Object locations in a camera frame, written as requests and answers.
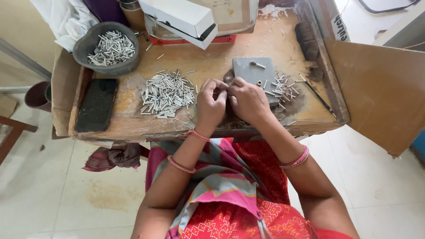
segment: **woman's hand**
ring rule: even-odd
[[[216,79],[206,80],[198,94],[198,122],[195,131],[209,138],[223,119],[229,86]]]
[[[275,118],[260,87],[237,77],[229,88],[229,95],[235,114],[252,126],[257,128]]]

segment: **red thread bracelet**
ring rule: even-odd
[[[278,164],[281,168],[285,168],[285,169],[294,168],[294,167],[302,164],[303,162],[305,162],[305,160],[309,157],[309,155],[310,155],[310,150],[307,146],[304,145],[304,153],[299,159],[297,159],[293,162],[290,162],[290,163],[278,162]]]
[[[202,141],[205,141],[205,142],[209,142],[211,140],[210,138],[207,138],[207,137],[204,137],[204,136],[198,134],[198,132],[196,132],[194,129],[189,130],[188,132],[184,133],[183,135],[185,137],[187,137],[189,134],[193,134],[197,138],[200,138]]]
[[[171,155],[168,155],[167,159],[168,159],[168,161],[169,161],[172,165],[174,165],[176,168],[178,168],[178,169],[180,169],[180,170],[183,170],[183,171],[185,171],[186,173],[190,173],[190,174],[194,174],[194,173],[196,173],[196,169],[192,169],[192,170],[190,170],[190,169],[187,169],[187,168],[185,168],[185,167],[180,166],[178,163],[176,163],[176,162],[173,160],[173,158],[172,158],[172,156],[171,156]]]

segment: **woman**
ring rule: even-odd
[[[209,139],[228,94],[235,114],[267,143]],[[289,206],[286,176],[305,218]],[[146,190],[132,239],[359,239],[344,201],[308,148],[278,122],[263,89],[239,77],[230,87],[205,81],[198,122],[184,142],[152,143]]]

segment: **woman's right hand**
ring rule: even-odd
[[[256,128],[275,119],[264,90],[240,77],[232,81],[229,99],[235,114]]]

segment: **woman's left hand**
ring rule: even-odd
[[[229,86],[216,79],[206,80],[198,94],[198,122],[195,131],[209,138],[223,119]]]

